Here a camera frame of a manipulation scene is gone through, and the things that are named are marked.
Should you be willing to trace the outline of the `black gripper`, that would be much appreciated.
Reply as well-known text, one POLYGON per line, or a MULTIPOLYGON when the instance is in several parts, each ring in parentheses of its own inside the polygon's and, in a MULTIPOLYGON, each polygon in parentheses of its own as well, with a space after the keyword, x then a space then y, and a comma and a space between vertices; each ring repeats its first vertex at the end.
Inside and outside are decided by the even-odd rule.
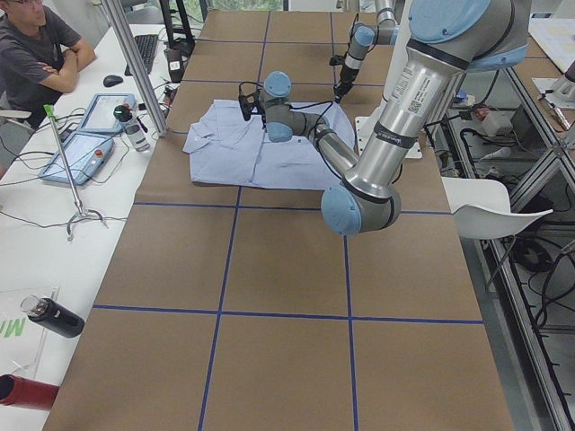
POLYGON ((265 110, 260 102, 261 88, 262 85, 255 82, 240 82, 238 84, 238 103, 244 120, 250 120, 252 115, 265 116, 265 110), (243 91, 245 84, 252 84, 254 91, 246 94, 243 91))
POLYGON ((344 97, 356 79, 356 59, 349 55, 334 55, 330 58, 330 65, 341 66, 340 80, 333 86, 333 91, 335 97, 344 97))

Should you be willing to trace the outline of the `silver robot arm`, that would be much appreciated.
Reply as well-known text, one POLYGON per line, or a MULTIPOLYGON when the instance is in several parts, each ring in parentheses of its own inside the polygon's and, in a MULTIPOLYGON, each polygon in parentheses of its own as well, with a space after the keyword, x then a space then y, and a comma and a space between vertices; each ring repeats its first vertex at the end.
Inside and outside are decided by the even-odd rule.
POLYGON ((457 75, 497 70, 526 55, 528 1, 415 1, 408 11, 407 60, 361 154, 322 116, 293 109, 289 77, 274 71, 238 101, 245 120, 262 117, 272 142, 304 136, 340 175, 322 196, 324 222, 342 235, 384 229, 401 211, 394 175, 457 75))
POLYGON ((358 15, 349 28, 347 50, 343 55, 333 55, 330 66, 340 66, 339 81, 333 86, 334 101, 340 103, 351 90, 363 62, 375 46, 393 45, 396 42, 399 23, 396 20, 395 1, 375 1, 376 23, 367 25, 358 15))

